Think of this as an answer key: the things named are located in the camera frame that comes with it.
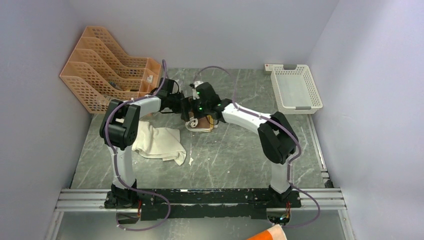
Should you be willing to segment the yellow brown bear towel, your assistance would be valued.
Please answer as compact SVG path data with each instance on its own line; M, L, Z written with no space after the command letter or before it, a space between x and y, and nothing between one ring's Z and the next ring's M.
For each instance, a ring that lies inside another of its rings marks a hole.
M190 132L211 132L217 127L219 121L213 119L210 115L202 118L191 117L189 121L185 123L185 127Z

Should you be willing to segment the white towel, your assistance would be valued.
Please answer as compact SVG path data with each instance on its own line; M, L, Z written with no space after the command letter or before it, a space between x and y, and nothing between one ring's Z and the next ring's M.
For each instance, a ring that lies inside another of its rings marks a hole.
M185 162L187 156L178 129L153 127L148 121L138 122L137 136L131 149L146 159L175 161L178 166Z

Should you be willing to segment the white plastic basket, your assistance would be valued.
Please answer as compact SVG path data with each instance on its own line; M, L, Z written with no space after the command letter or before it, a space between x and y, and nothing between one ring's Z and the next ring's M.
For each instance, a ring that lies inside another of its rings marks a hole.
M313 115L323 108L309 66L273 64L270 79L278 107L285 115Z

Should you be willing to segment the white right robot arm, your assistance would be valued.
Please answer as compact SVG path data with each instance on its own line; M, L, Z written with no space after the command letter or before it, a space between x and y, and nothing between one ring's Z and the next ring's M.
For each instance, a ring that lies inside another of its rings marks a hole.
M208 82L190 84L192 96L181 101L181 119L190 122L207 116L220 123L240 126L258 135L262 151L271 161L270 202L282 207L293 190L289 183L289 163L299 140L281 112L261 113L243 107L234 100L220 98Z

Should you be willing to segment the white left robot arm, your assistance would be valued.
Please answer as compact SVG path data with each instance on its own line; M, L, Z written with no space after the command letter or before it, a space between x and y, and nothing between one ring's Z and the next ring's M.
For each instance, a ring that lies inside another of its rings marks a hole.
M159 87L146 96L109 102L99 135L108 146L113 167L111 190L106 195L106 209L132 208L140 205L137 180L133 170L132 146L138 135L139 119L166 108L180 113L184 98L175 80L163 77Z

